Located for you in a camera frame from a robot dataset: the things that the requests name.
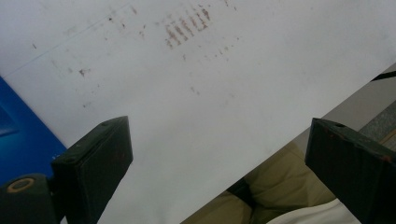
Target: blue surface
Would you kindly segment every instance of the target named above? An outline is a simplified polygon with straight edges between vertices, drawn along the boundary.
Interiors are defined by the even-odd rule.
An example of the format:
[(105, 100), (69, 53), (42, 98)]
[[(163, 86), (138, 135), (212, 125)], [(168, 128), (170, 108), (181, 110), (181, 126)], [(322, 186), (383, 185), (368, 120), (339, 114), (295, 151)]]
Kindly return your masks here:
[(65, 147), (0, 78), (0, 185), (19, 175), (52, 176), (50, 162)]

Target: gray surface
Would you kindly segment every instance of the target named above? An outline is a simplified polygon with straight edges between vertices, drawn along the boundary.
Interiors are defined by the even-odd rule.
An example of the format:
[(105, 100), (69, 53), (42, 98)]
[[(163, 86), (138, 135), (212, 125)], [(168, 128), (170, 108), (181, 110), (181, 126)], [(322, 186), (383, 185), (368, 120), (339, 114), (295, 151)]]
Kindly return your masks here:
[[(395, 87), (396, 77), (370, 82), (323, 118), (358, 131), (396, 100)], [(294, 138), (293, 142), (305, 152), (308, 137), (309, 128)]]
[(360, 133), (380, 142), (396, 128), (396, 101), (367, 123)]

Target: khaki fabric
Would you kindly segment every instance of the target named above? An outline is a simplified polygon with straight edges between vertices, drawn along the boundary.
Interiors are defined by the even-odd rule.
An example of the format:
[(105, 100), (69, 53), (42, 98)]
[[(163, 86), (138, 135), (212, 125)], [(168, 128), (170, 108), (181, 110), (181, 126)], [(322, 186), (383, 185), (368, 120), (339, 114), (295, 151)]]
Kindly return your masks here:
[(251, 208), (228, 191), (192, 214), (182, 224), (248, 224)]
[(245, 176), (257, 207), (251, 223), (267, 223), (289, 211), (328, 203), (335, 196), (305, 165), (293, 143)]

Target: white fabric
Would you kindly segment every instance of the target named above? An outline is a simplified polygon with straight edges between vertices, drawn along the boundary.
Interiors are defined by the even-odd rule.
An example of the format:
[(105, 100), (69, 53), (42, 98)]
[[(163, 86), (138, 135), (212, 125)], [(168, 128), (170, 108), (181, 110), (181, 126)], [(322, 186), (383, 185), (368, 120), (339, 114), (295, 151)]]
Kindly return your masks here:
[(359, 224), (360, 222), (338, 199), (322, 205), (294, 210), (268, 224)]

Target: white sheet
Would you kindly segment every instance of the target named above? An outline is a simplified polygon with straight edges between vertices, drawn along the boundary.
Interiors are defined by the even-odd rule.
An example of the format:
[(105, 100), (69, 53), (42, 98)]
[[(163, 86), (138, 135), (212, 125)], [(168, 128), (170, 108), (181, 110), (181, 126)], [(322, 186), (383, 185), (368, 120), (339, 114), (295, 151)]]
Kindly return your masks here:
[(100, 223), (178, 223), (396, 62), (396, 1), (1, 1), (0, 75), (70, 147), (127, 115)]

